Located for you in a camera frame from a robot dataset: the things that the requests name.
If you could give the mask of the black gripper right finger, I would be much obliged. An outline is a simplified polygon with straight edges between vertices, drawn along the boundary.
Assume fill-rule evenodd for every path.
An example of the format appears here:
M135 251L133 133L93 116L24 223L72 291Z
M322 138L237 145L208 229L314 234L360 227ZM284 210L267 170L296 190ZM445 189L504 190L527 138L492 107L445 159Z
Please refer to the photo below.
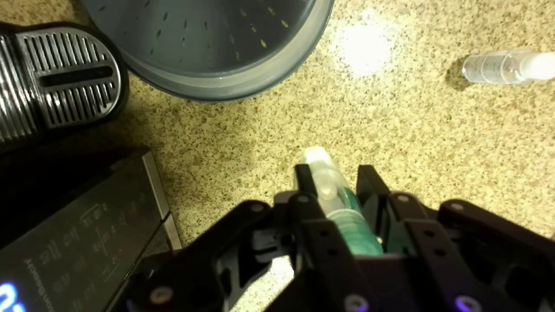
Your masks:
M468 312L468 268L445 229L409 192L390 190L376 168L360 164L355 182L362 215L381 239L385 284L395 289L393 301L421 312Z

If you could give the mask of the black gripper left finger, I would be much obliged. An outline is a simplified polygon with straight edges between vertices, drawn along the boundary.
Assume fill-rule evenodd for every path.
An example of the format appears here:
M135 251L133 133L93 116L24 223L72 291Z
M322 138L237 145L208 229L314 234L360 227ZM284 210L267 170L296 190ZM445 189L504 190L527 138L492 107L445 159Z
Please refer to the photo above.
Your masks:
M301 236L305 267L315 279L315 300L327 312L369 312L367 289L336 225L327 220L315 199L315 185L307 164L294 166L298 190L293 213Z

